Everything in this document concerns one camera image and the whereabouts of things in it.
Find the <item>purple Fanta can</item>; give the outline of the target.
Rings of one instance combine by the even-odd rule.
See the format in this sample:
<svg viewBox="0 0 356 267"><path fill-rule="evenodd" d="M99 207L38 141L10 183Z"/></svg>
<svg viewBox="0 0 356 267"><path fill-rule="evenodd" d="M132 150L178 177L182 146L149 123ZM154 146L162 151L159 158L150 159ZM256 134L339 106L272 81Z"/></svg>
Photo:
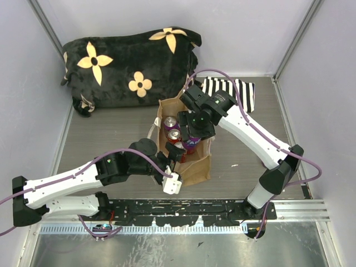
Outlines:
<svg viewBox="0 0 356 267"><path fill-rule="evenodd" d="M183 141L183 147L186 149L188 155L195 153L197 145L201 141L199 137L190 136L186 141Z"/></svg>
<svg viewBox="0 0 356 267"><path fill-rule="evenodd" d="M163 121L165 132L169 132L172 129L178 129L178 122L175 117L168 116Z"/></svg>

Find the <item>red Coke can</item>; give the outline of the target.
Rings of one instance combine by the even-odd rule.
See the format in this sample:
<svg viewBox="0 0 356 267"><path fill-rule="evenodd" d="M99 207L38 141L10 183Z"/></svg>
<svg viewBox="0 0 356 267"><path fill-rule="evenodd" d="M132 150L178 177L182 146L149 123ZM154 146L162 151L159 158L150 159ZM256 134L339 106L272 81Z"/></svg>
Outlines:
<svg viewBox="0 0 356 267"><path fill-rule="evenodd" d="M182 153L182 156L181 156L181 159L179 161L179 163L185 163L186 162L186 156L187 156L187 149L185 149L185 147L183 146L183 143L182 142L177 142L174 144L175 147L183 150L183 153Z"/></svg>
<svg viewBox="0 0 356 267"><path fill-rule="evenodd" d="M179 129L173 128L167 133L167 140L175 144L181 141L181 132Z"/></svg>

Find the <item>brown burlap canvas bag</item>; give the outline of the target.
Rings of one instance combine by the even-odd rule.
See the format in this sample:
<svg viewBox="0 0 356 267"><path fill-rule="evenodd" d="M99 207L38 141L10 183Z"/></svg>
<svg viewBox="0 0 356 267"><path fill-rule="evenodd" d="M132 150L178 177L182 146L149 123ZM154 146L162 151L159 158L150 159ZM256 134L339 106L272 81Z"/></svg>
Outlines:
<svg viewBox="0 0 356 267"><path fill-rule="evenodd" d="M187 108L181 102L180 97L183 94L181 90L177 96L159 101L156 118L148 132L147 137L156 142L158 150L162 151L164 155L168 155L165 148L167 137L163 126L164 119L169 116L176 117L180 111L186 111ZM214 137L200 141L195 152L186 156L186 161L178 163L175 171L180 173L182 177L182 185L195 185L207 180L210 180L211 170L211 145L215 140Z"/></svg>

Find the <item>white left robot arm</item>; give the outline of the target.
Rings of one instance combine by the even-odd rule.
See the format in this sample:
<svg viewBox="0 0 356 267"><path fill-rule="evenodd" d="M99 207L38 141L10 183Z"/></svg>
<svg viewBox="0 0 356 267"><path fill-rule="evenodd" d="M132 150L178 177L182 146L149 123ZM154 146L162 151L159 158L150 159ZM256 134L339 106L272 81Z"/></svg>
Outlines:
<svg viewBox="0 0 356 267"><path fill-rule="evenodd" d="M73 170L54 176L28 180L12 179L12 215L15 227L30 226L54 215L81 215L106 220L111 215L108 197L97 192L75 198L76 192L127 181L131 175L152 176L164 193L177 194L182 185L174 168L185 151L166 143L168 155L156 144L142 138L125 149L117 149L94 158Z"/></svg>

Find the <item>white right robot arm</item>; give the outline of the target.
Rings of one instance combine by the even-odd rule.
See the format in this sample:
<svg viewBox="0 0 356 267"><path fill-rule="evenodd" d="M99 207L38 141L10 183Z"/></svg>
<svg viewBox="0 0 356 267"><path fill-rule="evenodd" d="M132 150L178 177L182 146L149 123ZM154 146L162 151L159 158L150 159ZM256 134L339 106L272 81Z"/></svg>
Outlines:
<svg viewBox="0 0 356 267"><path fill-rule="evenodd" d="M184 142L191 145L194 137L209 139L216 134L215 126L220 126L242 141L266 167L243 202L245 215L257 219L267 202L281 194L295 175L304 150L299 145L290 146L275 138L248 117L236 98L226 91L219 90L209 96L197 85L192 85L180 96L180 101L187 108L177 114Z"/></svg>

